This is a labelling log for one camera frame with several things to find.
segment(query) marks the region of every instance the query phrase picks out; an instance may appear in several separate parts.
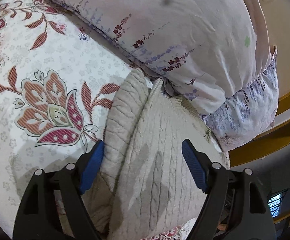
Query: floral bedsheet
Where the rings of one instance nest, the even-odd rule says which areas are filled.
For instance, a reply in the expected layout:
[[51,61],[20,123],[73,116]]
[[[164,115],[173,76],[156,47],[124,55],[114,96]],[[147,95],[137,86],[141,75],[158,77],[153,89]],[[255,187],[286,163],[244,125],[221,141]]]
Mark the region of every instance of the floral bedsheet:
[[[34,171],[61,169],[103,138],[112,99],[130,70],[126,58],[62,7],[0,1],[0,226],[9,236]],[[185,239],[194,222],[151,239]]]

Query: floral pillowcase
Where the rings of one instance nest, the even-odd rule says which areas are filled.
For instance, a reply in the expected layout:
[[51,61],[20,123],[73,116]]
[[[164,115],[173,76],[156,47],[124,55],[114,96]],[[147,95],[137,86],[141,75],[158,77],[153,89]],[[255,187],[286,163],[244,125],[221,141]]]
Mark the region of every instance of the floral pillowcase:
[[244,0],[54,1],[168,80],[168,92],[184,95],[200,114],[215,111],[270,62],[268,39],[255,59],[260,50]]
[[246,88],[203,116],[223,151],[240,147],[268,128],[278,107],[277,50],[271,64]]

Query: beige knit blanket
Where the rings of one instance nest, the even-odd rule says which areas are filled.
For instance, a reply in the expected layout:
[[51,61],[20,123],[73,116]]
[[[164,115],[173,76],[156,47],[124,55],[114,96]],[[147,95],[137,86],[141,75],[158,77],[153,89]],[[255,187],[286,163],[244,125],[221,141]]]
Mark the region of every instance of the beige knit blanket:
[[205,194],[182,156],[183,140],[226,167],[223,153],[209,142],[210,130],[181,98],[165,98],[161,86],[159,79],[149,92],[142,72],[133,70],[109,111],[104,159],[84,195],[108,240],[154,236],[199,215]]

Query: bed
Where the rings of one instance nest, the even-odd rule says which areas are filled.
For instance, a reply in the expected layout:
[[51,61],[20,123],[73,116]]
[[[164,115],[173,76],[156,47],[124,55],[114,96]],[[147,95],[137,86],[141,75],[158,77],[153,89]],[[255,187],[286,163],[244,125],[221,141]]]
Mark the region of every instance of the bed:
[[[153,74],[121,45],[66,4],[57,4],[55,0],[0,1],[0,227],[9,237],[21,196],[34,171],[54,171],[75,162],[98,139],[106,137],[114,96],[133,68],[142,67],[148,88],[153,88],[158,76],[168,88],[166,77]],[[209,143],[220,152],[227,168],[229,158],[225,150],[237,147],[237,143],[231,136],[223,138],[222,133],[239,133],[241,115],[248,120],[249,127],[259,123],[245,115],[257,116],[257,112],[246,111],[245,90],[254,98],[253,109],[267,97],[267,105],[275,115],[275,55],[269,66],[247,87],[225,98],[216,111],[200,116],[212,128],[211,131],[204,126]],[[164,88],[162,94],[168,94]],[[186,102],[192,103],[191,97]],[[219,115],[225,120],[226,115],[233,116],[226,112],[229,109],[239,115],[226,123]],[[270,115],[265,125],[271,123],[271,118]],[[223,123],[219,133],[218,122]],[[234,129],[233,122],[238,124]],[[253,136],[249,133],[239,143]],[[56,203],[62,215],[61,196],[56,196]],[[194,223],[193,216],[147,239],[186,239]]]

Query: wall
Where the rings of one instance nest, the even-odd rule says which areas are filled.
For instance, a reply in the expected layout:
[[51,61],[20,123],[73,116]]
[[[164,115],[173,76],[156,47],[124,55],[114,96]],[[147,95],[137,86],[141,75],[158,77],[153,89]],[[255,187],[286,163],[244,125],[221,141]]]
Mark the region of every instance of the wall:
[[[290,188],[290,145],[283,149],[268,155],[264,159],[258,159],[253,162],[233,167],[232,170],[242,171],[244,168],[250,167],[265,185],[265,194],[268,189],[271,192],[279,192]],[[281,212],[290,209],[290,190],[286,193],[281,204]]]
[[277,75],[280,97],[290,92],[290,0],[273,0],[263,9],[270,44],[278,47]]

